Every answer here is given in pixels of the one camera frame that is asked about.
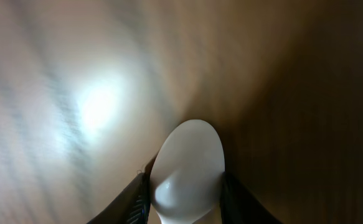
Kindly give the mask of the white utensil handle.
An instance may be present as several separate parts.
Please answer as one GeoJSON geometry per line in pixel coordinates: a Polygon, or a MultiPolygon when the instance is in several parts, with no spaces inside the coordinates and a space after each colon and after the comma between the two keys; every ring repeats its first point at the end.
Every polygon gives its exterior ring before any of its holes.
{"type": "Polygon", "coordinates": [[[181,123],[154,162],[151,204],[161,223],[194,223],[219,202],[225,172],[218,133],[201,119],[181,123]]]}

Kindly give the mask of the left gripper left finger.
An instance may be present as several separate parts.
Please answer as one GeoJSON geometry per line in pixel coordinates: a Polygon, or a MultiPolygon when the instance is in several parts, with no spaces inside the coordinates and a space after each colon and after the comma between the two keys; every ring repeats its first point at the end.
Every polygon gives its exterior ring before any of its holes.
{"type": "Polygon", "coordinates": [[[142,172],[88,224],[147,224],[150,208],[149,175],[142,172]]]}

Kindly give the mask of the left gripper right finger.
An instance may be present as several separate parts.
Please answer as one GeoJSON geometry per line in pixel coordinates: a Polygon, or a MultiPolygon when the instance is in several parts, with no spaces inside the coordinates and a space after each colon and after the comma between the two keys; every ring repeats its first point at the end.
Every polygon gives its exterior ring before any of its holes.
{"type": "Polygon", "coordinates": [[[223,224],[281,224],[243,184],[225,173],[220,194],[223,224]]]}

